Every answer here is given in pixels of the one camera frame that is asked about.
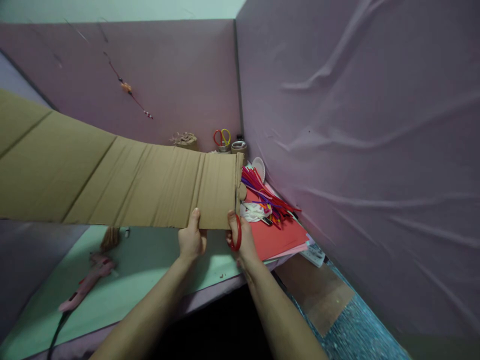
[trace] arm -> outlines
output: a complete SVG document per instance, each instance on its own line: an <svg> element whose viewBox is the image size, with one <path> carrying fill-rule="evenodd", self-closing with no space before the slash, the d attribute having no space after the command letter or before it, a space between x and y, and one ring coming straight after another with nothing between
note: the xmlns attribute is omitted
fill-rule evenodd
<svg viewBox="0 0 480 360"><path fill-rule="evenodd" d="M205 253L207 237L198 229L200 211L193 210L188 227L178 232L180 256L150 292L115 326L95 351L97 359L143 359L167 327L184 294L187 275Z"/></svg>
<svg viewBox="0 0 480 360"><path fill-rule="evenodd" d="M228 222L232 229L227 233L230 243L237 239L237 220L232 210L228 213ZM302 315L260 261L252 228L243 217L241 232L241 246L236 256L275 359L328 359Z"/></svg>

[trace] hand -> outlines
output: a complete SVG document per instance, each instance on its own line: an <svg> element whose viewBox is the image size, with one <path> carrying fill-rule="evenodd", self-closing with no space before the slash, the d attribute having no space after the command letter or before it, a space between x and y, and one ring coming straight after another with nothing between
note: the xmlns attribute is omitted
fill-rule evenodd
<svg viewBox="0 0 480 360"><path fill-rule="evenodd" d="M207 231L199 230L200 210L193 209L188 226L178 231L180 258L194 262L199 255L205 254L207 249Z"/></svg>
<svg viewBox="0 0 480 360"><path fill-rule="evenodd" d="M230 229L226 232L226 242L228 245L231 244L233 241L234 244L237 243L238 238L238 225L237 225L237 217L233 210L230 210L227 214L228 216L228 223L230 225ZM257 249L255 248L254 236L252 234L252 227L250 226L249 222L245 220L243 217L240 217L241 221L241 244L240 250L235 252L235 257L242 267L242 269L246 270L246 267L259 263L260 258L257 254Z"/></svg>

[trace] scissors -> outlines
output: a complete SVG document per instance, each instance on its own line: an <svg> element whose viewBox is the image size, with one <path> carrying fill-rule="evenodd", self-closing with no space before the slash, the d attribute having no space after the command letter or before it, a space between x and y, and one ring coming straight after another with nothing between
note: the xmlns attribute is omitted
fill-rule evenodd
<svg viewBox="0 0 480 360"><path fill-rule="evenodd" d="M228 141L227 141L227 137L224 135L224 131L228 133ZM217 135L217 133L220 134L220 143L217 141L217 139L215 139L215 136ZM213 133L213 141L215 142L215 144L217 144L217 146L228 146L230 145L231 140L232 140L232 136L230 135L230 131L228 131L227 129L216 130Z"/></svg>
<svg viewBox="0 0 480 360"><path fill-rule="evenodd" d="M238 250L240 250L240 245L242 245L242 222L240 221L240 218L237 214L235 214L235 217L238 237L236 238L236 244L234 243L234 238L231 238L230 248L232 251L237 252Z"/></svg>

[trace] black cable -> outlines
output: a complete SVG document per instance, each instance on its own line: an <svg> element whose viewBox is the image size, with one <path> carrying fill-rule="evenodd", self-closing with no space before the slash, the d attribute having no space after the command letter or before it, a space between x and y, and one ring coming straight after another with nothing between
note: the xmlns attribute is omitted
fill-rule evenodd
<svg viewBox="0 0 480 360"><path fill-rule="evenodd" d="M55 335L53 335L53 339L51 340L50 347L48 348L48 354L46 356L47 360L52 359L52 354L54 353L54 346L55 343L57 342L57 337L59 336L60 330L64 327L65 323L67 322L70 314L73 312L73 310L65 311L60 318L60 321L58 322L58 326L56 327Z"/></svg>

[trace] hanging ornament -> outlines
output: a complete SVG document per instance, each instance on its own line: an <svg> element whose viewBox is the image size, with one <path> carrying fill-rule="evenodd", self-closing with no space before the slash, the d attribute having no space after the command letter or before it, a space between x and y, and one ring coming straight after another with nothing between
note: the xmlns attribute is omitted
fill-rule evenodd
<svg viewBox="0 0 480 360"><path fill-rule="evenodd" d="M129 94L131 96L131 98L133 100L135 100L135 102L138 104L138 106L143 110L143 113L145 115L147 115L150 119L153 120L154 117L148 111L146 111L144 109L144 107L142 105L140 105L138 100L135 98L134 93L132 92L132 87L129 84L127 84L126 82L124 82L124 80L120 77L119 73L115 70L114 66L112 65L112 61L110 60L110 56L105 51L103 53L108 58L108 64L110 65L111 69L113 70L116 77L118 78L118 81L120 82L120 86L123 89L123 91L125 91L127 94Z"/></svg>

